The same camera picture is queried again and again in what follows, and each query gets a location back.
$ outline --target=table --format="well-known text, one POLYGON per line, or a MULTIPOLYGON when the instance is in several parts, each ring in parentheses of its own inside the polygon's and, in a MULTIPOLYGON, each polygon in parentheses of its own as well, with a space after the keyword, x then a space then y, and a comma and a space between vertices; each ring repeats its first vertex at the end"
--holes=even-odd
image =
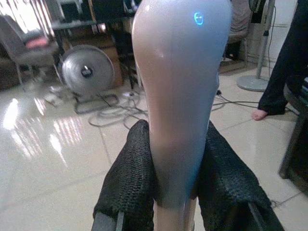
MULTIPOLYGON (((80 28, 80 27, 86 27, 86 26, 91 26, 91 25, 97 25, 97 24, 107 24, 107 23, 120 23, 121 26, 121 31, 123 31, 123 39, 126 39, 124 35, 124 25, 123 25, 123 20, 125 19, 130 19, 132 16, 127 16, 127 17, 119 17, 119 18, 112 18, 112 19, 105 19, 105 20, 99 20, 99 21, 72 21, 70 23, 62 23, 60 21, 55 21, 51 24, 51 27, 54 31, 54 36, 55 39, 58 43, 59 49, 60 49, 60 54, 64 54, 64 49, 63 49, 63 38, 68 37, 68 30, 73 29, 73 28, 80 28)), ((126 46, 125 40, 122 44, 115 44, 116 46, 122 46, 123 47, 123 52, 124 52, 124 57, 125 57, 125 62, 126 66, 128 67, 128 77, 130 81, 130 86, 133 89, 134 88, 134 77, 132 76, 132 70, 129 64, 129 55, 128 55, 128 49, 126 46)))
POLYGON ((285 85, 286 100, 299 111, 289 146, 279 169, 279 175, 291 179, 294 184, 306 190, 308 188, 308 106, 298 99, 285 85))

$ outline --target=person's leg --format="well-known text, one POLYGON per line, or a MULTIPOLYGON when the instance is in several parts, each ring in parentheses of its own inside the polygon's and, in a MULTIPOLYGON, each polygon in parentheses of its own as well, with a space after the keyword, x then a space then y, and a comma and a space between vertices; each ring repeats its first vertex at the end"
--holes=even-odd
POLYGON ((252 118, 260 120, 267 115, 284 114, 287 104, 283 96, 286 78, 304 68, 308 53, 308 0, 300 0, 289 33, 279 53, 276 65, 269 79, 269 84, 260 99, 258 110, 252 118))

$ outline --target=tiled floor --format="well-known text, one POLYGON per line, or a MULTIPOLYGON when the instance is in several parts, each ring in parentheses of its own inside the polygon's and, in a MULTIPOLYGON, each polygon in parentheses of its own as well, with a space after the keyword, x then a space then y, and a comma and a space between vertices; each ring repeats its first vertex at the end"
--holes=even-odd
MULTIPOLYGON (((257 102, 261 93, 236 86, 238 77, 255 71, 249 66, 222 74, 222 95, 257 102)), ((75 114, 73 101, 55 108, 42 100, 46 92, 45 85, 27 93, 20 87, 0 92, 1 231, 90 230, 105 174, 125 143, 128 130, 122 123, 92 127, 91 114, 75 114)), ((146 109, 144 95, 139 107, 146 109)), ((308 198, 277 174, 296 115, 288 112, 256 122, 251 111, 227 104, 213 111, 211 120, 279 204, 274 210, 285 229, 307 231, 308 198)), ((199 208, 195 224, 196 231, 204 230, 199 208)))

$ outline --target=wall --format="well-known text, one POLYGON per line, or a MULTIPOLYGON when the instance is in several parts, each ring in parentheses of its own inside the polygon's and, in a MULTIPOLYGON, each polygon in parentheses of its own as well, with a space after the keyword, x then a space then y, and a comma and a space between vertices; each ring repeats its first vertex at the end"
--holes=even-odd
MULTIPOLYGON (((268 47, 266 50, 264 63, 263 65, 268 66, 269 59, 270 59, 270 66, 271 68, 274 67, 280 49, 283 45, 283 42, 287 36, 289 31, 291 21, 295 12, 297 0, 276 0, 276 20, 275 24, 273 25, 274 17, 272 20, 272 27, 270 29, 269 34, 271 35, 271 31, 273 31, 272 43, 269 49, 269 56, 268 56, 268 47)), ((263 15, 267 10, 267 3, 264 7, 263 15)), ((249 35, 247 38, 248 42, 248 61, 257 63, 257 57, 259 54, 259 48, 261 44, 261 38, 263 34, 264 25, 263 24, 251 24, 249 28, 249 35)), ((244 55, 243 48, 241 49, 241 55, 244 55)))

